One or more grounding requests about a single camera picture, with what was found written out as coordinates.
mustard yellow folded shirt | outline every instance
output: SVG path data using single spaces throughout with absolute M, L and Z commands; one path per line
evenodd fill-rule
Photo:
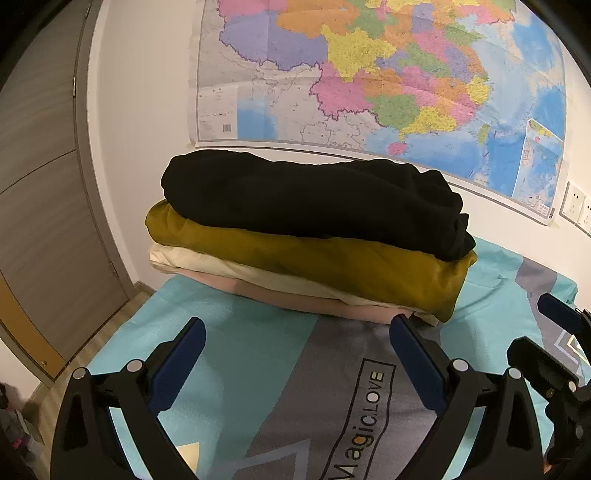
M 185 247 L 270 272 L 296 275 L 365 299 L 395 303 L 450 319 L 470 251 L 455 262 L 423 252 L 353 238 L 299 238 L 199 225 L 162 200 L 145 221 L 159 244 Z

folded clothes stack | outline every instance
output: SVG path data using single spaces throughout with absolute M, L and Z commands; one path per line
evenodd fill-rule
M 285 308 L 447 321 L 476 261 L 462 199 L 435 170 L 200 150 L 174 157 L 162 187 L 146 218 L 155 267 Z

wooden door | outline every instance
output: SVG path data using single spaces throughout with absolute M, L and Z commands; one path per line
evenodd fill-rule
M 74 0 L 36 36 L 0 91 L 0 192 L 76 148 L 73 79 L 89 0 Z
M 90 214 L 76 152 L 0 194 L 0 225 L 0 271 L 33 325 L 69 360 L 127 301 Z

bedsheet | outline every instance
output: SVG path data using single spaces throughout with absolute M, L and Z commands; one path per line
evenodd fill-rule
M 420 322 L 421 333 L 450 358 L 496 373 L 507 368 L 511 341 L 526 335 L 588 380 L 576 341 L 536 308 L 548 291 L 573 304 L 575 283 L 480 239 L 476 252 L 451 321 Z M 159 419 L 176 446 L 192 449 L 201 480 L 395 478 L 434 421 L 390 347 L 388 326 L 284 310 L 182 275 L 115 333 L 90 371 L 147 358 L 192 316 L 206 324 L 206 346 Z M 545 401 L 533 398 L 547 446 Z M 446 478 L 461 471 L 481 417 L 475 411 Z M 118 410 L 113 420 L 134 472 L 149 478 Z M 371 432 L 361 433 L 362 423 Z

floor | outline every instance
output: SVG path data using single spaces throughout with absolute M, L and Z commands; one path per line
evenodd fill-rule
M 66 392 L 66 387 L 72 372 L 78 367 L 87 366 L 105 343 L 113 336 L 117 329 L 129 320 L 135 312 L 150 298 L 150 293 L 142 291 L 132 300 L 127 302 L 103 328 L 86 344 L 86 346 L 74 357 L 74 360 L 66 367 L 56 380 L 53 387 L 43 398 L 33 424 L 39 429 L 45 443 L 41 457 L 34 465 L 34 472 L 39 480 L 49 480 L 51 444 L 53 433 L 56 429 L 57 415 L 60 411 L 61 401 Z

